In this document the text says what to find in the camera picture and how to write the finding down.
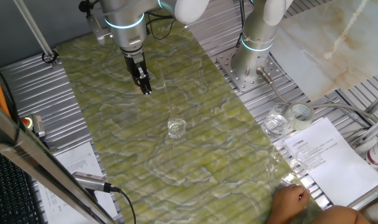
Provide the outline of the person hand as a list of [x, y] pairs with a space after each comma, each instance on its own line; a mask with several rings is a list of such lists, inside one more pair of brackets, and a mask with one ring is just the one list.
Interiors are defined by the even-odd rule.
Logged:
[[272, 212], [267, 224], [287, 224], [301, 213], [309, 202], [310, 192], [301, 185], [289, 185], [273, 196]]

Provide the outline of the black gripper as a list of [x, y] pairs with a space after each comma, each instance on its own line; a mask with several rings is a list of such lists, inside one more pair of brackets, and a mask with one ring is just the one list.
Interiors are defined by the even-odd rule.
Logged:
[[133, 77], [133, 81], [136, 86], [140, 87], [144, 95], [150, 95], [151, 85], [149, 82], [149, 75], [146, 72], [146, 63], [144, 59], [144, 53], [139, 52], [137, 54], [124, 53], [127, 69]]

